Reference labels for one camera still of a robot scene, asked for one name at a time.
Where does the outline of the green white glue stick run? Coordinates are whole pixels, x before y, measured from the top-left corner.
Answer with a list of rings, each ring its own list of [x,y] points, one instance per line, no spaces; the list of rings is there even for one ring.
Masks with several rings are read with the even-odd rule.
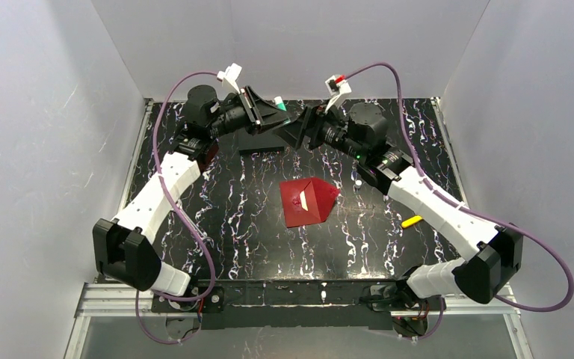
[[[283,98],[281,96],[276,96],[273,98],[275,106],[280,109],[281,111],[286,111],[285,103],[283,102]]]

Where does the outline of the red envelope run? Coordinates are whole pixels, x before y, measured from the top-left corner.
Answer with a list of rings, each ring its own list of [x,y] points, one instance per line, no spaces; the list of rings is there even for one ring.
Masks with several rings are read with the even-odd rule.
[[[308,211],[301,208],[299,194],[304,192]],[[293,179],[280,183],[280,197],[287,228],[324,223],[340,194],[340,189],[318,177]]]

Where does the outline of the cream paper letter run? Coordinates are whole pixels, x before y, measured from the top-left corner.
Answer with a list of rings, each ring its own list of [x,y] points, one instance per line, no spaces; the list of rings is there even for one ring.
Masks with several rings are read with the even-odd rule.
[[[299,201],[300,201],[301,208],[305,211],[308,211],[308,206],[307,206],[307,202],[306,202],[306,195],[303,191],[299,194]]]

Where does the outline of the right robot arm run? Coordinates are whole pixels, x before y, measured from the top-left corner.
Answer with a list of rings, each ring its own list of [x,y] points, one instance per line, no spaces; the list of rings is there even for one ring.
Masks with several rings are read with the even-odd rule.
[[[388,130],[378,106],[358,103],[348,115],[308,105],[274,134],[295,149],[307,138],[309,150],[326,144],[356,159],[366,183],[421,216],[455,247],[459,259],[417,266],[397,280],[388,289],[393,301],[465,295],[488,304],[520,268],[522,235],[467,214],[463,203],[419,174],[414,160],[388,142]]]

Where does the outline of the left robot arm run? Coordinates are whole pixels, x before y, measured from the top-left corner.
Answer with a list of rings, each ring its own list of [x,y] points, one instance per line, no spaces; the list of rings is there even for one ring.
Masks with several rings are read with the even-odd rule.
[[[111,220],[93,226],[96,269],[141,292],[182,297],[191,277],[156,253],[156,234],[177,200],[197,181],[218,151],[218,138],[246,130],[262,134],[291,122],[281,97],[266,100],[251,87],[218,99],[209,85],[189,90],[171,148],[147,184]]]

